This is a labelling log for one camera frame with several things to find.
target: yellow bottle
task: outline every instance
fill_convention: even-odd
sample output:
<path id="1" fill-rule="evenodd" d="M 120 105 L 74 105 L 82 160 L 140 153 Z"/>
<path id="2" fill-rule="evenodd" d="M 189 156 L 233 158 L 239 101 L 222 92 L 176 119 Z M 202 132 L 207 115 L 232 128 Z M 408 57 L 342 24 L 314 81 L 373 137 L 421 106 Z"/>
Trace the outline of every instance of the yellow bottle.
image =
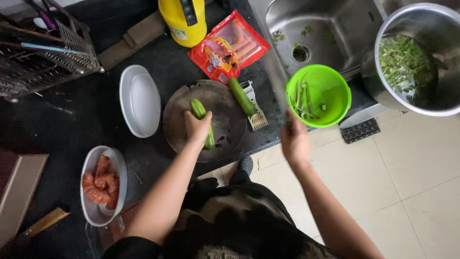
<path id="1" fill-rule="evenodd" d="M 180 45 L 196 46 L 206 36 L 204 0 L 158 0 L 158 7 Z"/>

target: person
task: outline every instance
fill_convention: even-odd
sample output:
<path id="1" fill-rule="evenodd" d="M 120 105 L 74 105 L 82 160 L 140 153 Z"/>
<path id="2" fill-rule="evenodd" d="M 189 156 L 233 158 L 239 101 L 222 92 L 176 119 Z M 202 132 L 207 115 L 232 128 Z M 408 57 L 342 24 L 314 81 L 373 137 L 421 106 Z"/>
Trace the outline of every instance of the person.
<path id="1" fill-rule="evenodd" d="M 126 237 L 103 258 L 383 258 L 315 172 L 309 162 L 307 127 L 291 111 L 291 124 L 280 131 L 282 151 L 303 188 L 325 246 L 295 227 L 268 188 L 250 180 L 250 157 L 240 161 L 228 186 L 217 188 L 215 178 L 192 181 L 189 186 L 212 114 L 202 120 L 190 111 L 184 115 L 188 135 L 184 148 L 140 203 Z"/>

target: red sausage package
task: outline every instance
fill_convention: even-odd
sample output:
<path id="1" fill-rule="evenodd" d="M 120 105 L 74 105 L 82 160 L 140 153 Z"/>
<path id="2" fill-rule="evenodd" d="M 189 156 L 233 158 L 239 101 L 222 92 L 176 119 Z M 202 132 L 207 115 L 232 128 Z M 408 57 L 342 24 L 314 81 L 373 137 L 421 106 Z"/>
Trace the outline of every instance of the red sausage package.
<path id="1" fill-rule="evenodd" d="M 212 80 L 226 84 L 262 57 L 270 45 L 234 10 L 188 55 Z"/>

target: cucumber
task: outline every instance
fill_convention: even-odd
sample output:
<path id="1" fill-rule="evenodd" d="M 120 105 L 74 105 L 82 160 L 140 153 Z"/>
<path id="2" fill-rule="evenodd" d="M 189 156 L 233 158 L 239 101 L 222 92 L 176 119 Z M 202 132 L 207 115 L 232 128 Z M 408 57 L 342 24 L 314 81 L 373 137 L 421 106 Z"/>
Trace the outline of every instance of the cucumber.
<path id="1" fill-rule="evenodd" d="M 190 100 L 190 108 L 193 111 L 195 117 L 199 120 L 203 119 L 206 116 L 206 110 L 203 107 L 203 104 L 198 99 L 191 99 Z M 213 128 L 209 125 L 209 134 L 204 142 L 204 148 L 206 150 L 215 148 L 216 145 L 214 143 L 214 134 Z"/>
<path id="2" fill-rule="evenodd" d="M 229 85 L 230 90 L 233 93 L 233 96 L 235 97 L 236 101 L 238 101 L 238 104 L 243 109 L 244 113 L 249 117 L 252 117 L 255 114 L 257 114 L 256 106 L 246 96 L 240 83 L 238 83 L 238 80 L 234 77 L 230 77 Z"/>

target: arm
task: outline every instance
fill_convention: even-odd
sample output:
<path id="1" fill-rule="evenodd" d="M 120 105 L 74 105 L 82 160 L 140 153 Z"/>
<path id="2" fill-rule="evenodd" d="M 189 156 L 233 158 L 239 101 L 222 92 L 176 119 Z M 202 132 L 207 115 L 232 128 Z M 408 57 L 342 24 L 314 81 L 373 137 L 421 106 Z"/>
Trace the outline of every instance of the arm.
<path id="1" fill-rule="evenodd" d="M 198 120 L 190 111 L 185 112 L 187 143 L 144 197 L 127 236 L 140 236 L 163 244 L 179 216 L 196 159 L 209 132 L 211 117 L 208 112 Z"/>
<path id="2" fill-rule="evenodd" d="M 348 214 L 316 173 L 310 160 L 307 127 L 290 111 L 293 125 L 283 126 L 284 156 L 299 180 L 313 218 L 328 248 L 346 258 L 384 258 L 380 250 Z"/>

